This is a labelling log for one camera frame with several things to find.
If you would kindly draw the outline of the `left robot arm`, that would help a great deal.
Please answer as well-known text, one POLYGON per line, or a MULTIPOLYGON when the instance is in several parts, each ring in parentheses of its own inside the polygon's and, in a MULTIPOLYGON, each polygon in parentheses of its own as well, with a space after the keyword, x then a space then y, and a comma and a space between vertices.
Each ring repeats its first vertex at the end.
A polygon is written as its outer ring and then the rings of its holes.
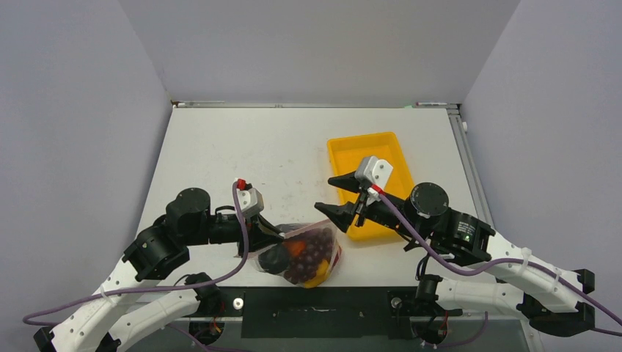
POLYGON ((284 233, 262 217, 260 192, 233 183, 231 206, 211 208, 201 188, 182 190, 123 252, 114 270, 76 311, 34 335, 40 351, 126 351, 168 323, 197 312, 210 315, 219 304, 218 280, 188 276, 183 286, 161 282, 190 259, 191 246, 236 243, 246 260, 251 252, 280 243, 284 233))

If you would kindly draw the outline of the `yellow toy bell pepper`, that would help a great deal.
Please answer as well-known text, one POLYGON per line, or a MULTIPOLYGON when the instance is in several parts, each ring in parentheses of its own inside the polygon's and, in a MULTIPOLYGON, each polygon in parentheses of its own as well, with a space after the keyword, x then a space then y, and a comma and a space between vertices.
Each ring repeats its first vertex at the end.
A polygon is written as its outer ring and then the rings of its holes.
POLYGON ((304 283, 305 288, 313 288, 319 286, 325 282, 330 276, 330 263, 327 260, 322 260, 314 273, 314 276, 304 283))

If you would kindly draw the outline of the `yellow plastic tray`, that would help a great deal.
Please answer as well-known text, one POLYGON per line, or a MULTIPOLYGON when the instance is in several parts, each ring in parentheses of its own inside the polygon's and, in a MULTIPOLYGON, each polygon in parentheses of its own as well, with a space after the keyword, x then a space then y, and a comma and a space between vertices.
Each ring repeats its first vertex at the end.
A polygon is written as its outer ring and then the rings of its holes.
MULTIPOLYGON (((363 158, 374 155, 387 160, 393 166, 385 191, 403 199, 414 188, 409 166, 393 132, 330 139, 327 147, 335 176, 355 171, 363 158)), ((400 240, 396 232, 368 220, 363 227, 350 227, 346 235, 352 241, 360 243, 400 240)))

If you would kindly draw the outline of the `purple toy sweet potato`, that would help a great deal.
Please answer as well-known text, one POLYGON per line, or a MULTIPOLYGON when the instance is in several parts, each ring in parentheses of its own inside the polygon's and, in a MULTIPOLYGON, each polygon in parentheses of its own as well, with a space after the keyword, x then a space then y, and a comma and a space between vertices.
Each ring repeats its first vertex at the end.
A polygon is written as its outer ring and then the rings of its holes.
POLYGON ((301 228, 304 228, 306 226, 307 226, 307 224, 305 224, 305 223, 289 223, 289 224, 278 224, 276 226, 276 228, 280 232, 289 233, 289 232, 296 231, 296 230, 299 230, 301 228))

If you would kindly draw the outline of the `dark red toy grapes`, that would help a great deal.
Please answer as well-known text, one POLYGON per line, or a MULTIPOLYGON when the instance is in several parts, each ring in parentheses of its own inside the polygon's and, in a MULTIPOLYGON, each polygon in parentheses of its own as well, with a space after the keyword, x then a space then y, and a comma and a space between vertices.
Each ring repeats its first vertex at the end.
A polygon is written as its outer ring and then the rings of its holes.
POLYGON ((314 276, 322 260, 332 266, 335 249, 334 231, 329 227, 315 228, 287 240, 305 240, 306 249, 298 257, 290 257, 288 269, 283 276, 292 285, 302 285, 314 276))

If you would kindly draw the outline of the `purple toy eggplant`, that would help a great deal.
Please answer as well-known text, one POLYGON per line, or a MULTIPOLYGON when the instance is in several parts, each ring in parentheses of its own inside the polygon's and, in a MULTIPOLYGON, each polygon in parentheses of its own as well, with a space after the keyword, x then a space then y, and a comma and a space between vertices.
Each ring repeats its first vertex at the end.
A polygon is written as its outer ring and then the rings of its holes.
POLYGON ((271 247, 258 256, 258 264, 264 272, 280 274, 288 269, 290 253, 282 244, 271 247))

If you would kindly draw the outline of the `orange toy pumpkin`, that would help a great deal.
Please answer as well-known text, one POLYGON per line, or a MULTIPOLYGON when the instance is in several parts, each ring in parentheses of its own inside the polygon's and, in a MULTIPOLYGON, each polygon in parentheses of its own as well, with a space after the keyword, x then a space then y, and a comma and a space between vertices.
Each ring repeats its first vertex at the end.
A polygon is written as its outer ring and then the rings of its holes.
POLYGON ((287 249, 288 254, 294 258, 298 257, 307 247, 305 240, 286 240, 282 245, 287 249))

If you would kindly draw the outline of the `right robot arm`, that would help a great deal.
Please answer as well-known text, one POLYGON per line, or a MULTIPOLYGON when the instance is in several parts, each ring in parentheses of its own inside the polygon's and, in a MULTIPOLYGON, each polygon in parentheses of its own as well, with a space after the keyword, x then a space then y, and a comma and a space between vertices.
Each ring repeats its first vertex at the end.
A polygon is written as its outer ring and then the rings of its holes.
POLYGON ((490 224, 452 209, 441 186, 419 183, 401 199, 353 172, 331 177, 329 184, 357 195, 343 205, 315 204, 339 230, 375 222, 405 239, 407 249, 424 249, 428 260, 455 274, 449 279, 417 270, 419 311, 495 312, 555 337, 595 328, 595 306, 588 300, 595 288, 591 271, 567 271, 536 258, 490 224))

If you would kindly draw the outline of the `clear zip top bag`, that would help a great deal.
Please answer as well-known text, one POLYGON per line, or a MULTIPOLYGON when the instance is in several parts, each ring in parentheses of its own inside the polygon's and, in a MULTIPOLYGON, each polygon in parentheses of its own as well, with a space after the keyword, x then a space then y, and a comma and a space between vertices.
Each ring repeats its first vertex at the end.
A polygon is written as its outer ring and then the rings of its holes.
POLYGON ((282 240, 250 256, 257 271, 306 289, 330 278, 343 253, 342 232, 332 222, 279 224, 276 229, 282 240))

